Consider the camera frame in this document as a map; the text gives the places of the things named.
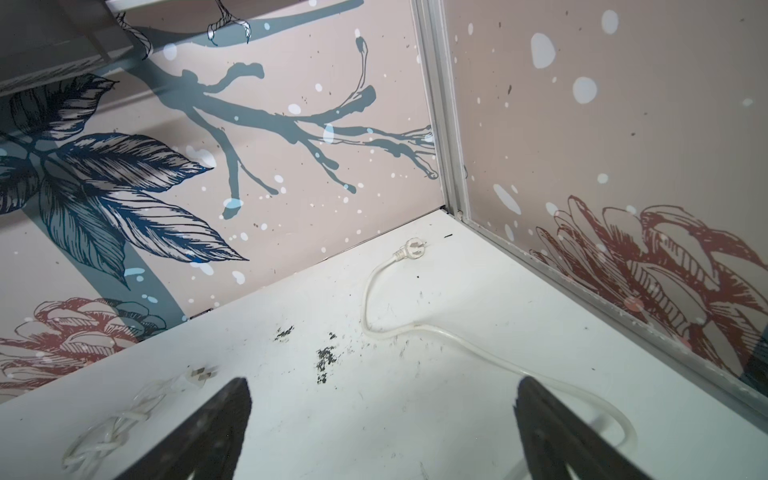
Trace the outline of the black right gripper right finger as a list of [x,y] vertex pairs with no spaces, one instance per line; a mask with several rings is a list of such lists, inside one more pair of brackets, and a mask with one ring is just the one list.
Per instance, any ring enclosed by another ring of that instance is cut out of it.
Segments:
[[649,480],[530,376],[519,383],[514,413],[533,480]]

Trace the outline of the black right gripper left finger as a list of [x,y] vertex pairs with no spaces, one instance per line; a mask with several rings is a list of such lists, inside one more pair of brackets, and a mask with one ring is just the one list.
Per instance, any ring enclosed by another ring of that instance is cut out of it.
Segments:
[[247,380],[230,380],[117,478],[232,479],[251,409]]

